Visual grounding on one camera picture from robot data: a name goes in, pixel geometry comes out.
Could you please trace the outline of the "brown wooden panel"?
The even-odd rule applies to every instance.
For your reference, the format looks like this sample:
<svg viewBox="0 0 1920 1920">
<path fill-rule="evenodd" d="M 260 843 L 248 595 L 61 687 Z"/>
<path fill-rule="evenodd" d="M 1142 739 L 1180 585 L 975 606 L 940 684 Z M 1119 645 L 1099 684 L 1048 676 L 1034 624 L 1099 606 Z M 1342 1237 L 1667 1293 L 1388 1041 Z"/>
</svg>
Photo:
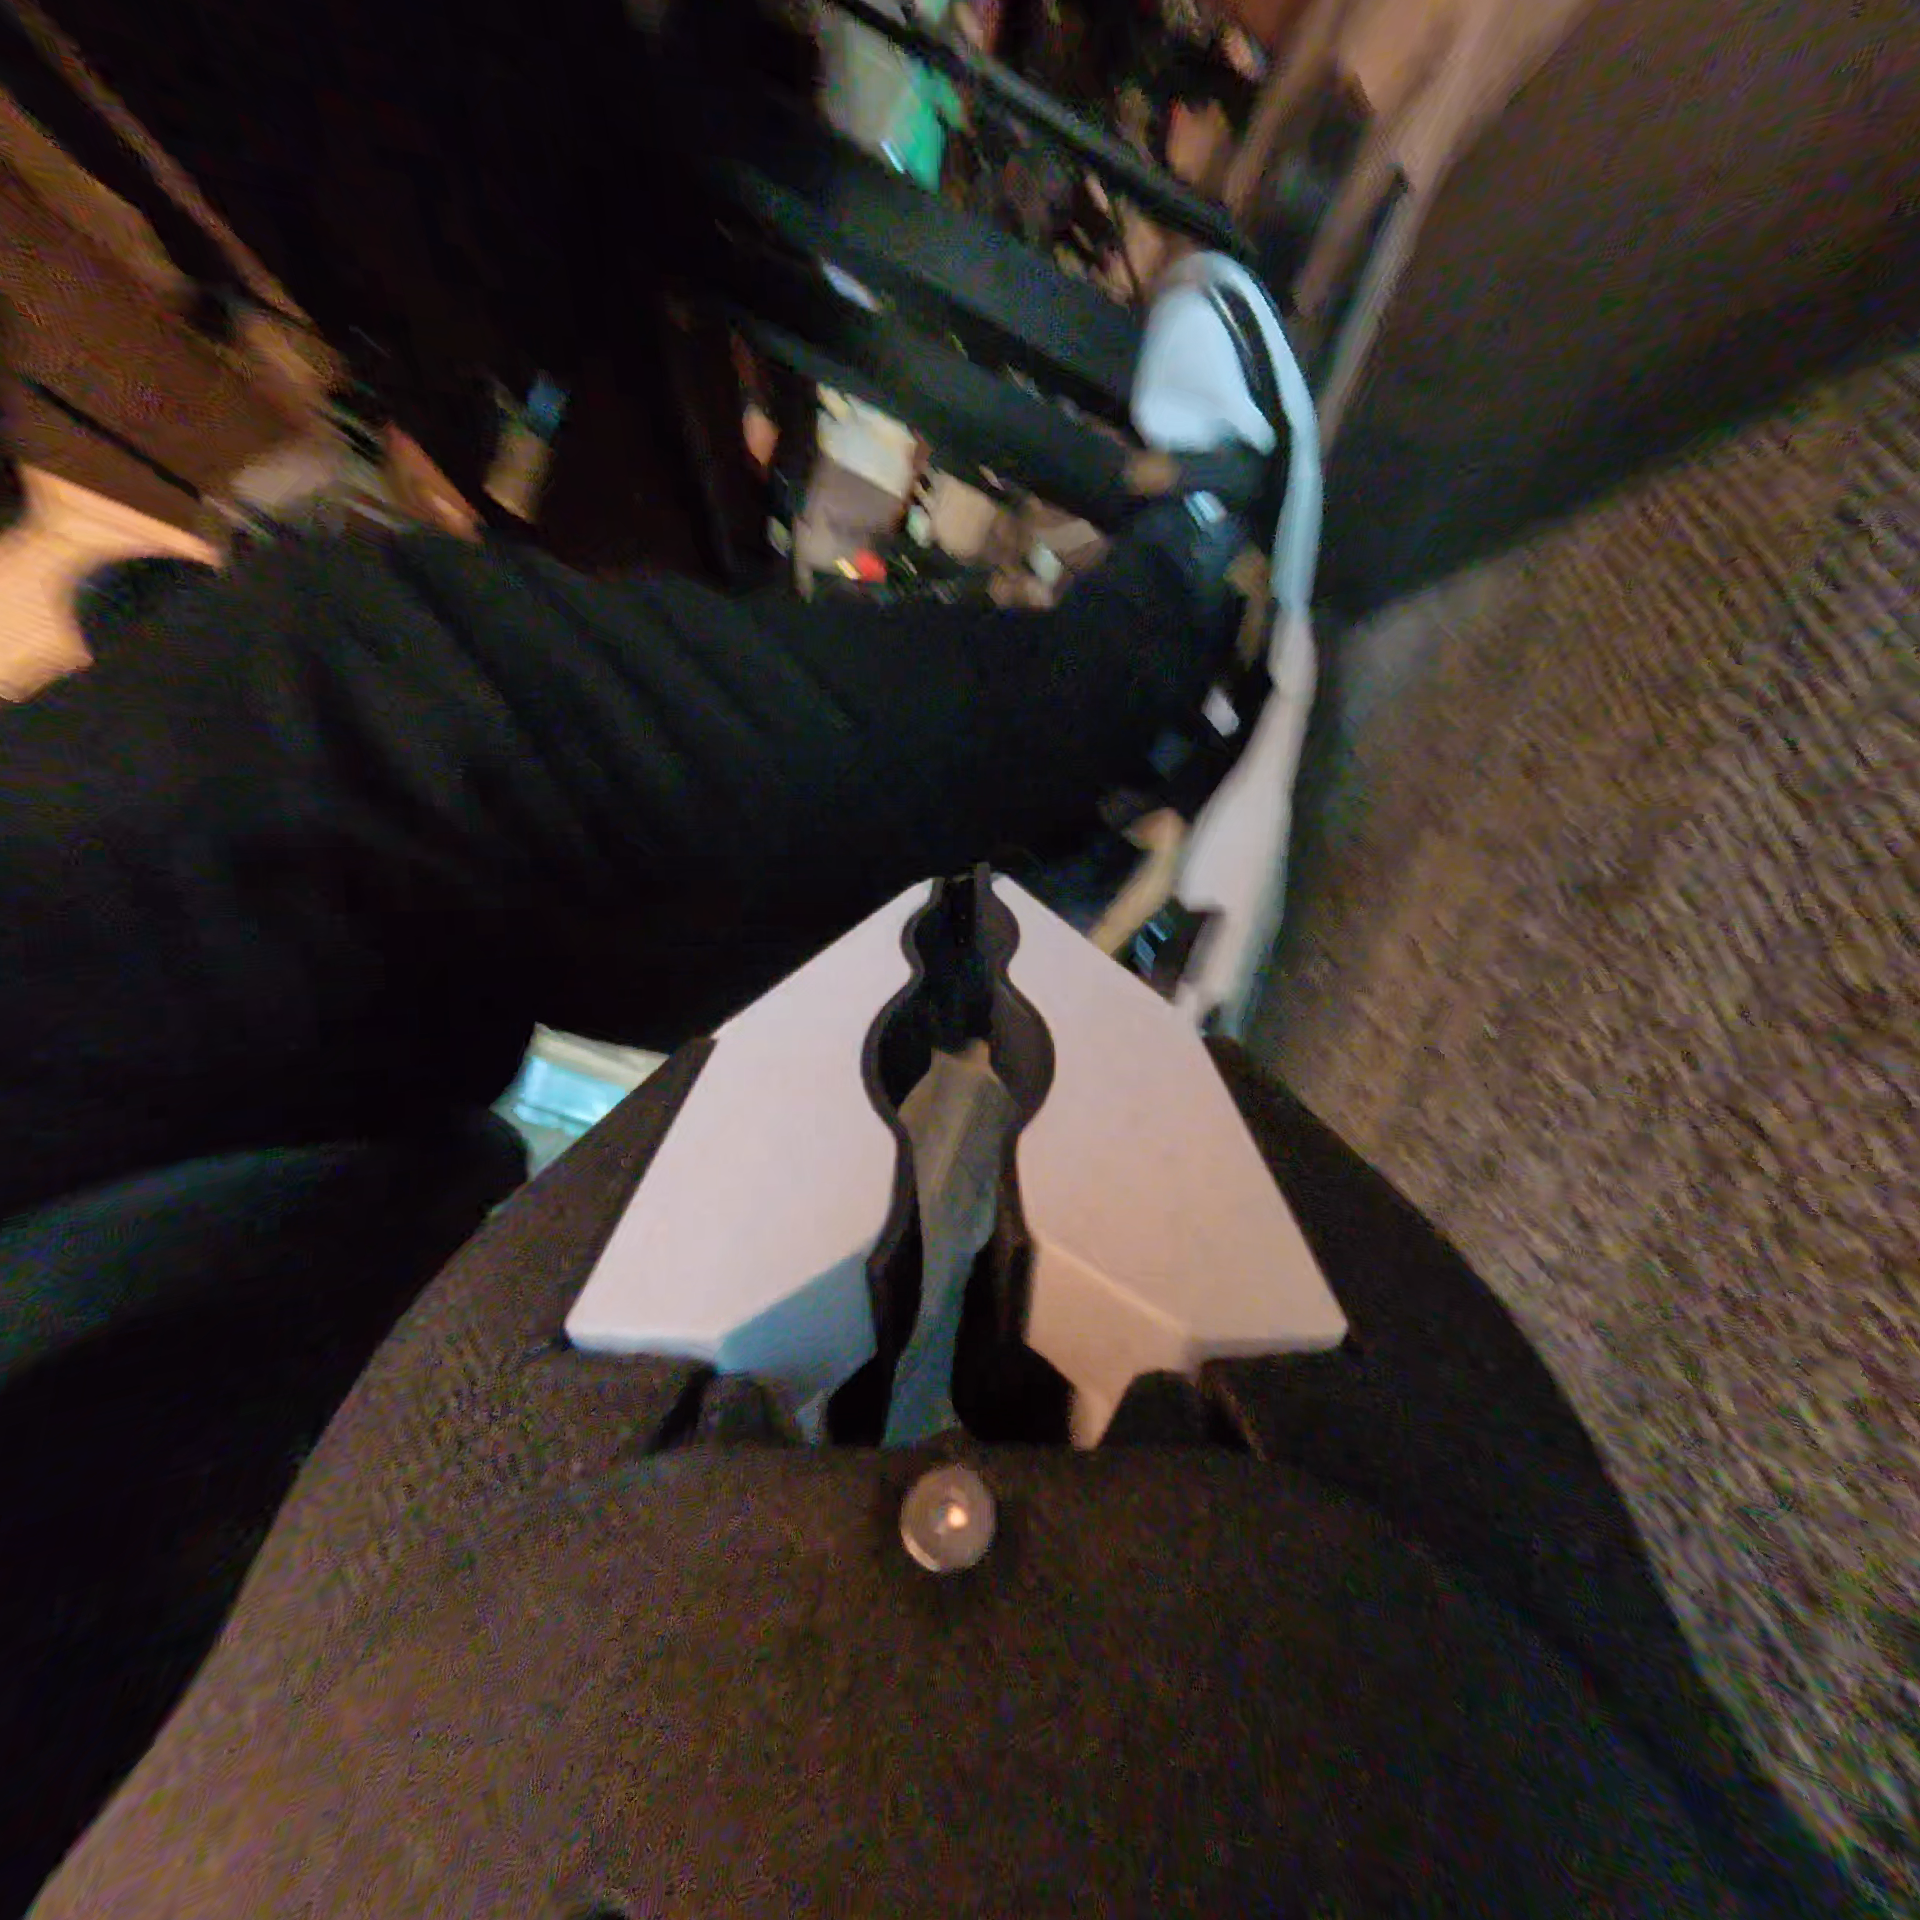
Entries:
<svg viewBox="0 0 1920 1920">
<path fill-rule="evenodd" d="M 133 206 L 11 97 L 2 118 L 2 697 L 82 672 L 75 597 L 120 559 L 348 525 L 325 357 L 276 319 L 214 344 Z"/>
</svg>

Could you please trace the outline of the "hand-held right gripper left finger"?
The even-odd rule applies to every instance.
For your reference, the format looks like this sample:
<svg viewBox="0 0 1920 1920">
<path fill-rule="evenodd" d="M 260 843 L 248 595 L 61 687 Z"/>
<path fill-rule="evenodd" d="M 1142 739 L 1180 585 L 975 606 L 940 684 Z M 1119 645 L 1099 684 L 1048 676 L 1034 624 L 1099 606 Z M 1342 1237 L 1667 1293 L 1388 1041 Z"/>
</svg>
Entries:
<svg viewBox="0 0 1920 1920">
<path fill-rule="evenodd" d="M 567 1315 L 574 1349 L 720 1374 L 853 1374 L 896 1136 L 861 1061 L 909 977 L 904 889 L 710 1038 L 710 1054 Z"/>
</svg>

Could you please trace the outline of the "white curved object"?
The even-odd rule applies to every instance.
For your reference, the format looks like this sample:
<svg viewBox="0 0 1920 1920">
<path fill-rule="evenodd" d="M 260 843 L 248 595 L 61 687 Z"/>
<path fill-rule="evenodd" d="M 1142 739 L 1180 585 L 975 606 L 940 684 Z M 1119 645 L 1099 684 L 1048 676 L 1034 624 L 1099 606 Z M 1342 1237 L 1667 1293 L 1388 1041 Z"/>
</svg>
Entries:
<svg viewBox="0 0 1920 1920">
<path fill-rule="evenodd" d="M 1253 582 L 1237 587 L 1237 665 L 1205 704 L 1228 755 L 1172 859 L 1170 900 L 1195 925 L 1174 1005 L 1239 1040 L 1279 936 L 1295 784 L 1318 679 L 1312 589 L 1326 476 L 1306 373 L 1262 281 L 1194 253 L 1149 307 L 1132 395 L 1149 451 L 1189 469 L 1253 470 Z"/>
</svg>

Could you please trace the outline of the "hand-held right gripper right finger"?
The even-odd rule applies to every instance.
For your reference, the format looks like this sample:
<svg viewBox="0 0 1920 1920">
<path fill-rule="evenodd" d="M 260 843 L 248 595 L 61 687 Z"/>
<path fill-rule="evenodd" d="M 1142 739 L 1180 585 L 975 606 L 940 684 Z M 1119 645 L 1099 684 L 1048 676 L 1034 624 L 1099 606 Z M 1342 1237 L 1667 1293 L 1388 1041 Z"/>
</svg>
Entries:
<svg viewBox="0 0 1920 1920">
<path fill-rule="evenodd" d="M 1052 1364 L 1320 1352 L 1349 1318 L 1189 1015 L 1012 880 L 1008 977 L 1052 1077 L 1015 1150 L 1024 1340 Z"/>
</svg>

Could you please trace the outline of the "person's dark trouser leg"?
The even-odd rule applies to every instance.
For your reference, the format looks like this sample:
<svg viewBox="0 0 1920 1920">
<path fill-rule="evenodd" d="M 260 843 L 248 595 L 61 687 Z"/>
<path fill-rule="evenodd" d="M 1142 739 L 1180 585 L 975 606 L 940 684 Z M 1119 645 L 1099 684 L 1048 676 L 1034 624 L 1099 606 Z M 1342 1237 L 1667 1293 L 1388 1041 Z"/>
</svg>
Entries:
<svg viewBox="0 0 1920 1920">
<path fill-rule="evenodd" d="M 902 889 L 1072 843 L 1231 639 L 1156 535 L 1045 609 L 288 541 L 5 705 L 5 1211 L 669 1049 Z"/>
</svg>

